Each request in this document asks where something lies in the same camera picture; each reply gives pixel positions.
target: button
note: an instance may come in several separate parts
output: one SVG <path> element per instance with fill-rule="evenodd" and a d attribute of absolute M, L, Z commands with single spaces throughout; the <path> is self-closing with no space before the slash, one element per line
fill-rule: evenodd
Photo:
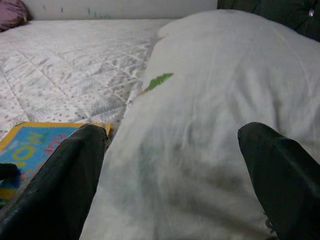
<path fill-rule="evenodd" d="M 309 11 L 309 16 L 313 17 L 314 14 L 315 14 L 315 10 L 311 8 L 310 11 Z"/>

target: book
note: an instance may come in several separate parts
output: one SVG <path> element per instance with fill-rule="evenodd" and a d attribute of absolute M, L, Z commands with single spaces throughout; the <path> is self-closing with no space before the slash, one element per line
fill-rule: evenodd
<path fill-rule="evenodd" d="M 24 122 L 0 142 L 0 163 L 15 164 L 20 175 L 0 181 L 0 208 L 16 193 L 21 183 L 32 178 L 59 144 L 84 123 Z M 95 124 L 109 135 L 109 123 Z"/>

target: bed sheet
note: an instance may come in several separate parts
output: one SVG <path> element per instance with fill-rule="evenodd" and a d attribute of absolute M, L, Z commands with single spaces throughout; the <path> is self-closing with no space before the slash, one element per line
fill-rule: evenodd
<path fill-rule="evenodd" d="M 0 34 L 0 139 L 25 122 L 119 122 L 170 22 L 31 21 Z"/>

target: yellow border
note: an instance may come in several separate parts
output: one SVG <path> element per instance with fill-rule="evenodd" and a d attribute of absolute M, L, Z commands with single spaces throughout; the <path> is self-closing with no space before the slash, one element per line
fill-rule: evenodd
<path fill-rule="evenodd" d="M 61 123 L 61 122 L 22 122 L 16 125 L 9 133 L 0 141 L 0 152 L 6 147 L 8 143 L 16 136 L 18 131 L 23 127 L 36 127 L 36 128 L 52 128 L 52 127 L 69 127 L 69 128 L 80 128 L 86 123 Z M 106 123 L 92 123 L 99 127 L 105 128 L 106 134 L 109 135 L 112 129 L 112 125 L 108 122 Z"/>

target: quilted pattern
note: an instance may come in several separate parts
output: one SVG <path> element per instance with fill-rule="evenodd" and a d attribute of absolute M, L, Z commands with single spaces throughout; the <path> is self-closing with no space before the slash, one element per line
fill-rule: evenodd
<path fill-rule="evenodd" d="M 1 33 L 0 139 L 24 121 L 120 121 L 168 22 L 32 21 Z"/>
<path fill-rule="evenodd" d="M 217 8 L 257 14 L 320 42 L 319 0 L 218 0 Z"/>

